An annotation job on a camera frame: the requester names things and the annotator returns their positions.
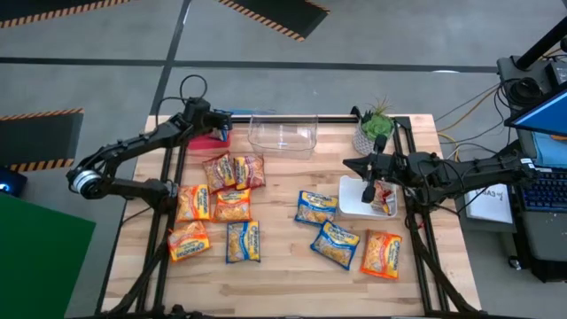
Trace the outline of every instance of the black floor mat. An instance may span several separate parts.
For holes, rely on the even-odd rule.
[[[299,42],[329,14],[329,10],[307,0],[217,1]]]
[[[0,166],[18,172],[70,167],[83,109],[0,116]]]
[[[16,27],[127,2],[130,0],[2,0],[0,28]]]

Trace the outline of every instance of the concrete floor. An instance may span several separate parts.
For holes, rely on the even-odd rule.
[[[213,0],[193,0],[176,52],[178,60],[298,61],[381,65],[495,66],[521,54],[566,13],[559,0],[317,0],[332,14],[303,43],[249,20]],[[0,29],[0,57],[167,57],[183,0],[138,0],[113,8]],[[161,67],[0,64],[0,115],[64,108],[86,109],[77,158],[144,125]],[[347,113],[351,106],[387,96],[391,113],[436,116],[498,81],[496,74],[382,71],[174,68],[166,96],[180,80],[199,73],[209,82],[206,98],[221,109],[278,113]],[[176,112],[165,104],[162,114]],[[438,123],[444,128],[464,112]],[[476,135],[499,120],[487,102],[447,133]],[[507,130],[474,142],[499,150]],[[444,145],[447,156],[451,145]],[[485,157],[482,151],[461,158]],[[133,174],[125,163],[120,176]],[[66,189],[64,169],[28,174],[25,199],[97,222],[67,316],[93,313],[124,201],[86,201]],[[567,285],[542,284],[529,271],[508,267],[499,237],[464,230],[484,310],[497,315],[564,317]]]

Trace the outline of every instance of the plant pot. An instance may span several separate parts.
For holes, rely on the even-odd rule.
[[[390,140],[390,137],[392,137],[392,133],[393,133],[393,128],[390,131],[390,134],[388,135],[388,140]],[[374,142],[375,142],[374,140],[371,140],[366,137],[364,131],[362,130],[361,123],[358,122],[358,124],[356,125],[356,131],[354,132],[354,136],[353,136],[354,149],[358,153],[366,156],[372,153],[372,151],[374,150]]]

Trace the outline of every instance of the green mat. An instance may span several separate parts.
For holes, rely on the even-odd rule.
[[[94,229],[0,194],[0,318],[63,318]]]

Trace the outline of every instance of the white tray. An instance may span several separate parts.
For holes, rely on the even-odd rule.
[[[388,215],[374,210],[370,204],[362,203],[362,193],[367,184],[360,178],[341,176],[338,186],[338,213],[345,218],[387,219],[394,217],[398,213],[397,186],[392,184],[393,196],[386,201],[392,212],[391,215]]]

